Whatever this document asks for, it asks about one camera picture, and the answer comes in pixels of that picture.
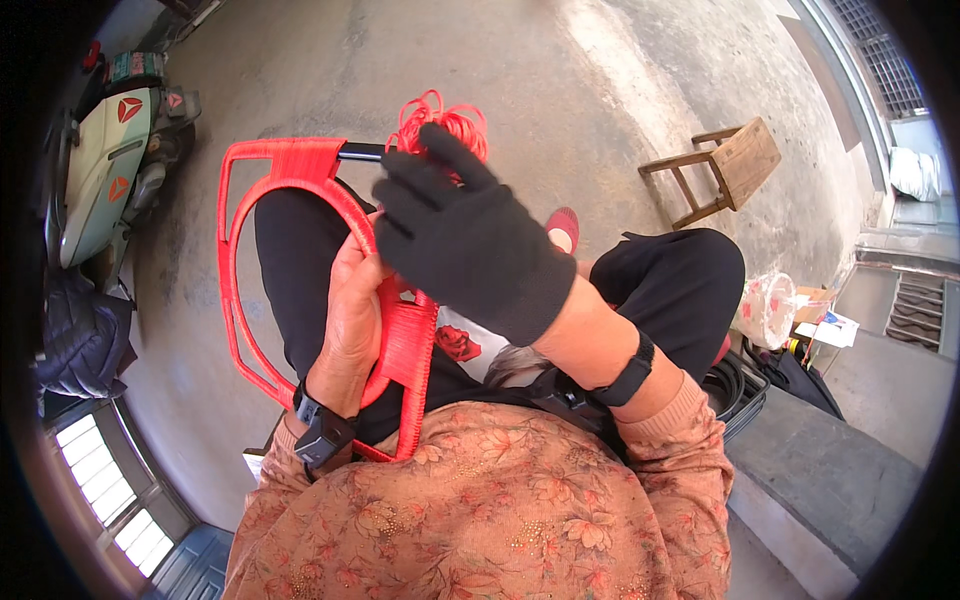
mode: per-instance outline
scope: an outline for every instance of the red slipper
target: red slipper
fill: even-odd
[[[577,242],[580,240],[580,221],[573,208],[564,206],[558,208],[546,221],[546,234],[554,246],[562,252],[573,254],[577,251]]]

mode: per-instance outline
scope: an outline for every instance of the blue door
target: blue door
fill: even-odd
[[[224,593],[233,534],[198,525],[187,534],[152,578],[149,600],[217,600]]]

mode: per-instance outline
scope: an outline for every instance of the orange floral blouse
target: orange floral blouse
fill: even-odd
[[[722,598],[733,469],[684,376],[660,413],[617,424],[628,466],[548,413],[459,402],[426,415],[412,459],[310,485],[281,422],[224,598]]]

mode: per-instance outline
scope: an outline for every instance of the stool leg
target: stool leg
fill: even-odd
[[[697,205],[696,199],[693,198],[693,192],[690,190],[690,185],[686,182],[686,177],[681,173],[680,168],[674,167],[670,169],[670,172],[673,173],[673,177],[677,180],[677,184],[680,185],[680,191],[684,192],[684,198],[686,198],[686,203],[690,204],[690,208],[696,212],[700,210],[700,206]]]
[[[723,200],[722,198],[718,198],[718,199],[716,200],[716,202],[714,202],[713,204],[711,204],[711,205],[709,205],[709,206],[704,206],[703,208],[698,208],[697,210],[694,210],[694,211],[691,212],[690,214],[688,214],[688,215],[686,215],[685,217],[683,217],[681,220],[679,220],[679,221],[677,221],[676,223],[674,223],[674,224],[673,224],[673,230],[676,231],[676,230],[678,230],[678,229],[685,228],[686,226],[690,225],[691,223],[696,223],[697,221],[700,221],[700,220],[703,219],[704,217],[708,217],[708,216],[710,216],[711,214],[720,212],[721,210],[724,209],[724,206],[722,206],[722,205],[720,204],[722,200]]]
[[[636,169],[641,175],[643,175],[645,173],[653,173],[654,171],[662,171],[664,169],[672,169],[674,167],[683,167],[688,164],[707,162],[710,158],[710,152],[710,150],[698,150],[697,152],[691,152],[685,155],[661,158],[660,160],[654,160],[653,162],[641,164]]]
[[[690,138],[690,141],[694,144],[700,144],[703,142],[717,142],[717,146],[720,145],[720,141],[728,137],[733,137],[733,135],[743,129],[743,126],[737,127],[728,127],[724,130],[718,132],[706,132],[698,133]]]

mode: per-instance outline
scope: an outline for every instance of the red woven frame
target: red woven frame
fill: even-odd
[[[360,242],[364,254],[376,252],[373,228],[367,215],[347,190],[333,179],[340,166],[337,153],[344,142],[345,139],[326,137],[239,142],[227,149],[220,169],[220,190],[217,196],[217,269],[230,356],[240,373],[287,409],[293,404],[296,386],[284,379],[270,364],[247,325],[237,286],[237,244],[247,215],[264,194],[282,187],[300,187],[324,199],[340,213]],[[269,158],[272,161],[270,173],[244,194],[230,221],[228,237],[227,191],[230,169],[234,160],[256,158]],[[365,408],[376,400],[391,380],[404,386],[399,438],[395,456],[360,442],[354,442],[354,447],[360,454],[375,461],[397,461],[413,456],[420,440],[438,307],[423,292],[417,292],[413,303],[402,300],[392,278],[380,285],[377,295],[380,298],[383,321],[380,358],[367,381],[360,407]],[[237,326],[256,362],[267,374],[266,378],[251,369],[240,357]]]

